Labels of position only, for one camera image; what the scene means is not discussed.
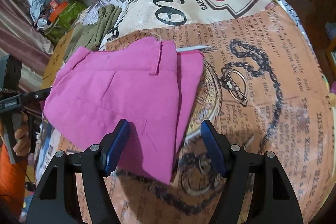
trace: orange cloth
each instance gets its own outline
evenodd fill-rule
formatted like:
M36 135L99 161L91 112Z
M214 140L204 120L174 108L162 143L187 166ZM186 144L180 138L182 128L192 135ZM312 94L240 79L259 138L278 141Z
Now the orange cloth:
M10 212L19 218L25 197L25 175L27 159L11 164L6 147L3 145L0 156L0 199Z

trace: curtain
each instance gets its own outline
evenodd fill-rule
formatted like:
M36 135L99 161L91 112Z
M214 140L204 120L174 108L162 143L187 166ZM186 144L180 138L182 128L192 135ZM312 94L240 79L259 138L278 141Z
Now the curtain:
M21 91L40 89L53 45L33 28L28 0L0 0L0 57L12 54L22 62Z

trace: silver rivet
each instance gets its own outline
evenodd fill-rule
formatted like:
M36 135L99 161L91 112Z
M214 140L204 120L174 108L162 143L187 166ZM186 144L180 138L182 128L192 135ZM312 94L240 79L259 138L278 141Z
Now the silver rivet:
M60 158L60 157L62 157L63 155L64 155L64 152L63 152L63 151L57 151L56 154L55 154L56 158Z
M233 144L231 145L231 150L238 152L240 150L239 145Z
M91 151L97 151L99 149L99 145L98 144L93 144L90 146L90 150Z
M274 154L272 151L267 151L267 152L266 152L266 155L267 155L267 157L269 157L269 158L274 158L274 157L275 157L275 154Z

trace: human hand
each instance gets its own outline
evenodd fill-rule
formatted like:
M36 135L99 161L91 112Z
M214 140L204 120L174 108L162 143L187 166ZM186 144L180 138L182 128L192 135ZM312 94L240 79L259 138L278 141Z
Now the human hand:
M30 152L30 140L28 136L28 124L26 122L28 121L28 116L23 114L23 122L24 124L15 132L15 138L18 140L16 145L14 146L13 150L18 156L26 156ZM0 122L0 136L2 139L2 142L4 143L4 137L3 137L3 123Z

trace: brown floor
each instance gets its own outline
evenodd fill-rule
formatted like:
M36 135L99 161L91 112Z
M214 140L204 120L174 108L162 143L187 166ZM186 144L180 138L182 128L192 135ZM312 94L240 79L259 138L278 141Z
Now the brown floor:
M330 41L325 32L327 22L336 22L336 0L286 0L298 14L310 39L322 72L329 84L335 80L327 57Z

